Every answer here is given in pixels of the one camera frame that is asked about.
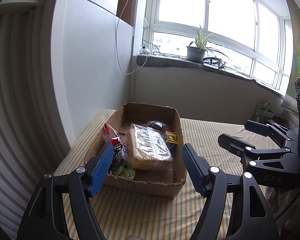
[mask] striped bedsheet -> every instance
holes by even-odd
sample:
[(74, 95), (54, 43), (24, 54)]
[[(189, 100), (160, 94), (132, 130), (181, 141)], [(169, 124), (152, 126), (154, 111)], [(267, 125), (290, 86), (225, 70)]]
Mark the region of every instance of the striped bedsheet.
[[(70, 173), (83, 165), (86, 151), (113, 112), (114, 110), (103, 110), (92, 120), (55, 171), (55, 176)], [(271, 139), (246, 131), (242, 125), (181, 118), (181, 127), (184, 143), (191, 143), (198, 155), (226, 173), (240, 175), (242, 166), (239, 157), (219, 147), (217, 139), (222, 133), (236, 136), (255, 145), (257, 149), (277, 148)], [(63, 197), (69, 235), (73, 239), (79, 239), (69, 197), (67, 194)], [(195, 192), (189, 175), (174, 199), (103, 186), (90, 201), (107, 240), (124, 240), (129, 235), (146, 240), (190, 239), (204, 205), (204, 199)], [(232, 194), (228, 194), (218, 239), (226, 235), (231, 204)]]

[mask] wrapped food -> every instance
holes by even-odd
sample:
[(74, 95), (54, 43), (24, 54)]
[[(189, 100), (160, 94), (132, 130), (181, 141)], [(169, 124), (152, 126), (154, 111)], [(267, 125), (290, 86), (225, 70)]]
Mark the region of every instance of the wrapped food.
[(171, 153), (157, 130), (132, 124), (127, 134), (128, 161), (132, 168), (170, 170)]
[(114, 152), (112, 163), (109, 167), (109, 173), (112, 175), (119, 175), (124, 167), (123, 155), (125, 155), (126, 152), (125, 144), (122, 143), (119, 133), (107, 123), (104, 124), (103, 137), (105, 141), (109, 141), (112, 145)]
[(174, 132), (166, 132), (164, 139), (169, 149), (172, 149), (175, 145), (178, 145), (177, 134)]
[(113, 129), (111, 125), (105, 123), (103, 128), (103, 137), (105, 141), (119, 136), (119, 133), (115, 129)]
[(132, 180), (136, 175), (136, 170), (130, 167), (124, 167), (119, 177)]
[(126, 148), (122, 143), (120, 137), (112, 138), (109, 141), (113, 147), (113, 159), (109, 168), (110, 174), (119, 175), (124, 167), (123, 155)]
[(164, 134), (166, 132), (166, 125), (159, 121), (149, 121), (143, 125), (144, 127), (151, 127), (155, 130), (158, 130)]

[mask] window frame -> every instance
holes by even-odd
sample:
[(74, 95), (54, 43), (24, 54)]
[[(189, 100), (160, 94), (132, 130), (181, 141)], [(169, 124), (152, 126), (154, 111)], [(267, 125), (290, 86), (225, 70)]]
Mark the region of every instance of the window frame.
[[(253, 77), (256, 62), (260, 62), (270, 69), (276, 72), (274, 78), (274, 85), (270, 86), (269, 84), (258, 80), (259, 82), (263, 83), (265, 86), (270, 87), (277, 92), (284, 95), (282, 91), (279, 90), (282, 75), (288, 76), (287, 73), (283, 72), (283, 64), (284, 64), (284, 56), (285, 56), (285, 20), (290, 20), (288, 17), (279, 17), (269, 6), (265, 5), (260, 0), (253, 0), (254, 8), (255, 8), (255, 44), (254, 48), (249, 48), (248, 46), (243, 45), (235, 40), (227, 38), (225, 36), (221, 36), (219, 34), (215, 34), (210, 37), (209, 42), (215, 43), (217, 45), (224, 46), (228, 49), (232, 49), (236, 52), (239, 52), (243, 55), (246, 55), (252, 58), (252, 66), (250, 71), (250, 76)], [(259, 47), (259, 10), (258, 10), (258, 3), (262, 4), (265, 8), (267, 8), (270, 12), (272, 12), (278, 19), (278, 30), (279, 30), (279, 39), (278, 39), (278, 57), (277, 62), (274, 62), (264, 56), (263, 54), (258, 52)], [(199, 30), (197, 27), (183, 25), (178, 23), (171, 23), (171, 22), (163, 22), (159, 21), (159, 6), (160, 0), (147, 0), (146, 2), (146, 11), (145, 11), (145, 19), (144, 19), (144, 32), (143, 32), (143, 39), (149, 42), (152, 42), (152, 37), (154, 32), (159, 33), (170, 33), (176, 34), (186, 37), (193, 37), (194, 31), (193, 29)], [(204, 35), (209, 34), (208, 32), (208, 19), (209, 19), (209, 0), (205, 0), (205, 15), (204, 15), (204, 24), (203, 24), (203, 33)]]

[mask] white cable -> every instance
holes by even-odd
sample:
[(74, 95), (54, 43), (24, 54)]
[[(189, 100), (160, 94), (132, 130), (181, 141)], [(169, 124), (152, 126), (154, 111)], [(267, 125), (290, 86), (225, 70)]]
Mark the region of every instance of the white cable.
[(115, 29), (115, 52), (116, 52), (116, 55), (117, 55), (117, 61), (118, 61), (118, 64), (119, 64), (120, 71), (121, 71), (122, 74), (124, 74), (124, 75), (130, 75), (130, 74), (134, 73), (134, 72), (137, 71), (139, 68), (143, 67), (143, 66), (146, 64), (147, 59), (148, 59), (148, 54), (147, 54), (147, 52), (146, 52), (146, 61), (144, 62), (144, 64), (143, 64), (141, 67), (137, 68), (136, 70), (134, 70), (134, 71), (132, 71), (132, 72), (130, 72), (130, 73), (128, 73), (128, 74), (127, 74), (127, 73), (124, 73), (124, 72), (122, 71), (122, 69), (121, 69), (120, 62), (119, 62), (119, 57), (118, 57), (117, 33), (118, 33), (118, 26), (119, 26), (119, 22), (120, 22), (121, 16), (122, 16), (122, 14), (123, 14), (124, 9), (126, 8), (126, 6), (127, 6), (127, 4), (128, 4), (128, 1), (129, 1), (129, 0), (126, 1), (126, 4), (125, 4), (124, 7), (123, 7), (123, 10), (122, 10), (122, 12), (121, 12), (121, 14), (120, 14), (120, 17), (119, 17), (119, 19), (118, 19), (117, 27), (116, 27), (116, 29)]

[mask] plant pot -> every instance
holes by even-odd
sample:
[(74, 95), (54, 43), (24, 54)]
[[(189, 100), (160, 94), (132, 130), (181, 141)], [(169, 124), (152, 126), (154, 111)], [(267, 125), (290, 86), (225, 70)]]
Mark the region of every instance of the plant pot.
[(189, 47), (187, 46), (187, 57), (186, 59), (195, 63), (202, 64), (203, 57), (206, 50), (202, 49), (199, 51), (199, 48), (197, 47)]

